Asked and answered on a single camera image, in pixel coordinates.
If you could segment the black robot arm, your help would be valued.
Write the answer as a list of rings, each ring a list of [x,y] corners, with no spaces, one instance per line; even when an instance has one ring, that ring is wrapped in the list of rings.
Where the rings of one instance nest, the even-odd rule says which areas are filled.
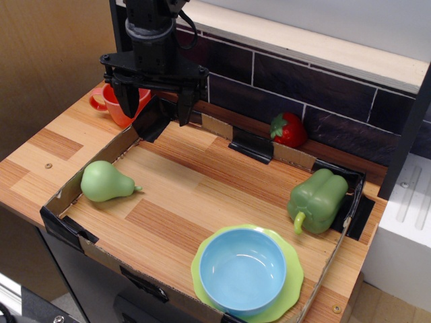
[[[176,34],[178,17],[195,27],[184,5],[185,1],[126,1],[124,20],[113,23],[117,52],[102,55],[100,62],[105,81],[128,117],[137,112],[141,88],[176,93],[176,108],[169,117],[180,125],[186,125],[194,105],[206,99],[208,69],[181,54],[197,39],[182,45]]]

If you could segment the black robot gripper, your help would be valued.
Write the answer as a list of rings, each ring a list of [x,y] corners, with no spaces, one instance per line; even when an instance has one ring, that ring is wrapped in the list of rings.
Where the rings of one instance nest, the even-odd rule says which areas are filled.
[[[182,56],[176,32],[161,38],[133,39],[129,51],[105,54],[105,81],[111,84],[125,116],[139,107],[139,88],[178,94],[179,125],[189,123],[197,100],[207,98],[207,68]]]

